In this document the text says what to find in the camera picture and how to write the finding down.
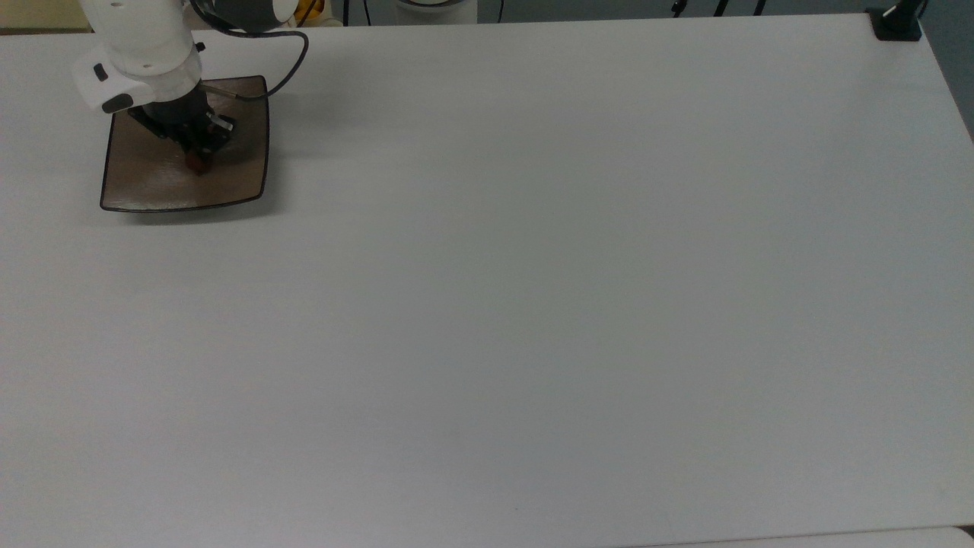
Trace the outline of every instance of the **brown tray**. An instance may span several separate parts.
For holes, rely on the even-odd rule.
[[[205,84],[244,96],[267,92],[263,76],[206,80]],[[112,116],[101,208],[111,212],[184,212],[232,206],[264,193],[271,127],[268,101],[243,102],[207,94],[217,114],[237,120],[234,136],[213,156],[209,173],[198,176],[184,163],[182,149],[160,139],[127,113]]]

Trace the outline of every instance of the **gray floor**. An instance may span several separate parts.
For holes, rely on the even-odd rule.
[[[339,17],[340,0],[332,0]],[[690,0],[683,17],[713,16],[718,0]],[[895,0],[768,0],[765,15],[862,13]],[[757,0],[730,0],[725,16],[750,16]],[[365,24],[362,0],[352,0],[350,23]],[[480,22],[497,20],[501,0],[479,0]],[[506,0],[505,22],[669,18],[672,0]],[[393,24],[393,0],[370,0],[373,24]],[[923,28],[954,99],[974,135],[974,0],[930,0]]]

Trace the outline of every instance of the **black cable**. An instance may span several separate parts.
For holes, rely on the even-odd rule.
[[[193,7],[193,11],[196,12],[196,15],[199,16],[201,20],[203,20],[209,26],[213,27],[213,30],[216,30],[217,32],[220,32],[222,34],[226,34],[227,36],[235,36],[238,38],[274,38],[275,36],[297,36],[304,41],[304,46],[301,48],[301,55],[298,56],[298,60],[294,62],[294,66],[292,66],[291,69],[287,71],[287,74],[284,76],[284,78],[280,82],[278,82],[278,84],[275,87],[271,88],[271,91],[265,94],[261,94],[257,97],[239,96],[237,94],[233,94],[233,97],[235,99],[239,99],[243,101],[263,100],[277,93],[281,88],[284,87],[284,84],[286,84],[291,79],[291,76],[294,76],[294,73],[298,71],[298,67],[301,66],[301,62],[304,61],[305,55],[308,54],[308,48],[309,46],[311,46],[311,42],[308,40],[308,35],[306,35],[304,32],[300,32],[297,30],[278,30],[275,32],[254,33],[254,32],[243,32],[242,30],[233,30],[231,26],[227,23],[227,21],[222,20],[216,16],[207,14],[206,12],[201,10],[200,6],[197,5],[197,0],[189,0],[189,5]]]
[[[670,11],[673,12],[673,19],[679,17],[680,14],[687,9],[687,1],[688,0],[676,0],[676,2],[673,2],[673,6],[670,7]]]
[[[308,16],[311,14],[311,10],[315,8],[315,5],[317,3],[318,0],[311,0],[311,4],[308,6],[308,10],[305,12],[305,15],[301,16],[301,20],[298,21],[298,28],[304,26],[304,21],[308,20]]]

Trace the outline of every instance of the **white table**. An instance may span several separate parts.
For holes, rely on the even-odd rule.
[[[267,194],[192,215],[98,208],[93,36],[0,40],[4,546],[974,522],[974,148],[925,40],[311,36]],[[298,46],[198,38],[272,83]]]

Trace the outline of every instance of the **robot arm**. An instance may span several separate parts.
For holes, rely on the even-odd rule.
[[[191,3],[217,30],[260,36],[287,20],[298,0],[203,2]],[[230,139],[234,121],[216,115],[200,87],[203,68],[180,0],[81,0],[81,7],[101,40],[71,69],[88,106],[105,113],[127,110],[158,137],[179,143],[187,166],[208,171],[212,153]],[[243,32],[230,30],[234,27]]]

